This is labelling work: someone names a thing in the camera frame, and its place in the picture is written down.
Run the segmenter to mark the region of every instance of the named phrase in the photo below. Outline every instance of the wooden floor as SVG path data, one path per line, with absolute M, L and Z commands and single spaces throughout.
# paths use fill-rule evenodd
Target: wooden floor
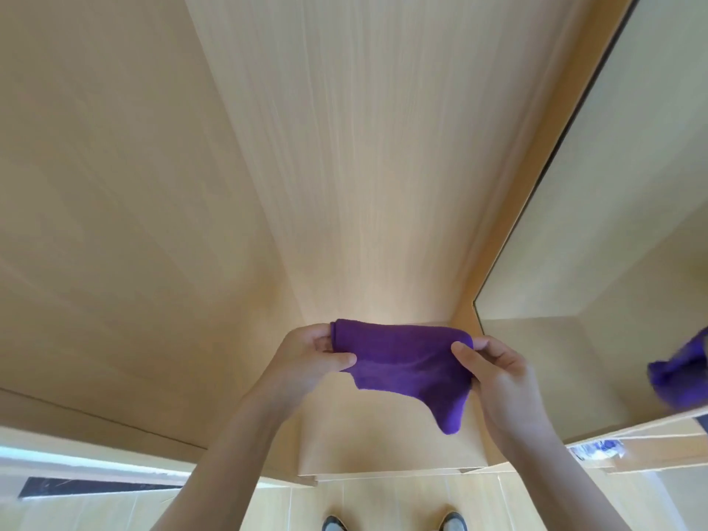
M 633 530 L 686 531 L 652 473 L 590 470 Z M 148 531 L 175 491 L 27 500 L 0 506 L 4 531 Z M 243 531 L 319 531 L 335 513 L 350 531 L 431 531 L 450 509 L 469 531 L 537 531 L 545 527 L 516 473 L 351 479 L 312 489 L 259 489 Z

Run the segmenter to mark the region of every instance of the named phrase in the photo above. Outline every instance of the person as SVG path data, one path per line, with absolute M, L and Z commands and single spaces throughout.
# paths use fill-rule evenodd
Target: person
M 249 506 L 270 444 L 281 423 L 329 372 L 356 363 L 335 353 L 330 325 L 288 333 L 265 372 L 239 402 L 154 531 L 236 530 Z M 548 419 L 526 359 L 499 340 L 453 343 L 451 353 L 474 376 L 493 441 L 521 476 L 549 531 L 629 531 L 597 485 L 563 445 Z M 323 531 L 346 531 L 335 516 Z M 466 531 L 450 513 L 441 531 Z

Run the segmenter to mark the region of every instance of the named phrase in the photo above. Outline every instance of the person's left hand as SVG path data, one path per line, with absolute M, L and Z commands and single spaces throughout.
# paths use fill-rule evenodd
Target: person's left hand
M 329 324 L 296 328 L 282 340 L 253 390 L 274 399 L 288 416 L 324 375 L 355 363 L 355 355 L 332 351 Z

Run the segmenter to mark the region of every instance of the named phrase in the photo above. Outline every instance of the black shoe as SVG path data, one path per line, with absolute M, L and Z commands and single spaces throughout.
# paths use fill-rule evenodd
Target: black shoe
M 455 511 L 447 513 L 445 518 L 442 519 L 442 522 L 438 527 L 438 531 L 467 531 L 465 518 L 463 518 L 460 513 L 456 513 Z
M 342 523 L 342 520 L 336 516 L 328 516 L 322 524 L 322 531 L 347 531 L 347 527 Z

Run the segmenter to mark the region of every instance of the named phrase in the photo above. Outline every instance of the purple cloth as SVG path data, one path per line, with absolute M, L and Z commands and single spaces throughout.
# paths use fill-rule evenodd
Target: purple cloth
M 472 387 L 472 373 L 450 351 L 455 341 L 472 347 L 462 330 L 437 326 L 384 326 L 339 319 L 332 322 L 335 352 L 356 354 L 345 369 L 359 389 L 377 389 L 423 401 L 440 429 L 455 434 Z
M 702 329 L 668 361 L 655 361 L 646 368 L 659 397 L 674 409 L 693 408 L 708 402 L 708 360 Z

